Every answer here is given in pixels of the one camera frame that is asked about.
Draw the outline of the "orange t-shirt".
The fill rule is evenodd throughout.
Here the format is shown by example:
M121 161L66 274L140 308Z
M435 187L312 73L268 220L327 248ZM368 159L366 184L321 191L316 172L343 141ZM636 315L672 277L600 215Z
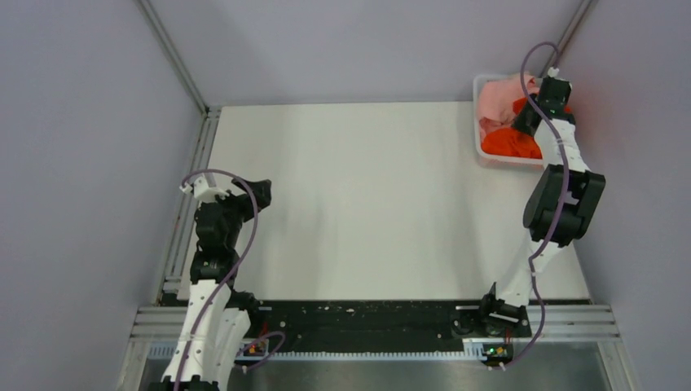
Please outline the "orange t-shirt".
M513 127L513 121L527 105L527 98L511 103L499 98L484 98L478 104L478 124L482 135L481 149L491 155L542 159L537 143Z

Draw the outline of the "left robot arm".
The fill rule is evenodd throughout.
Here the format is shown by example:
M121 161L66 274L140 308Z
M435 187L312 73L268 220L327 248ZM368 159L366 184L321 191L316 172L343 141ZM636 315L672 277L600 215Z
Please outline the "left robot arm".
M271 204L271 180L233 178L240 195L214 186L206 176L185 182L193 195L196 247L189 271L189 299L183 327L164 374L150 390L224 390L246 336L258 332L261 315L244 301L231 301L235 274L248 250L236 244L245 223L257 233L257 216Z

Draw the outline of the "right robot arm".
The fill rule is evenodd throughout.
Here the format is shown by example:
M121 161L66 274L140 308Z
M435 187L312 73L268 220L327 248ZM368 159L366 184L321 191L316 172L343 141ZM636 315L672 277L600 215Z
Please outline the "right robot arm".
M576 143L567 107L571 90L554 74L543 78L513 120L512 127L536 143L544 171L524 208L525 239L481 300L478 326L488 336L530 335L526 307L538 273L585 235L605 189L605 177L590 170Z

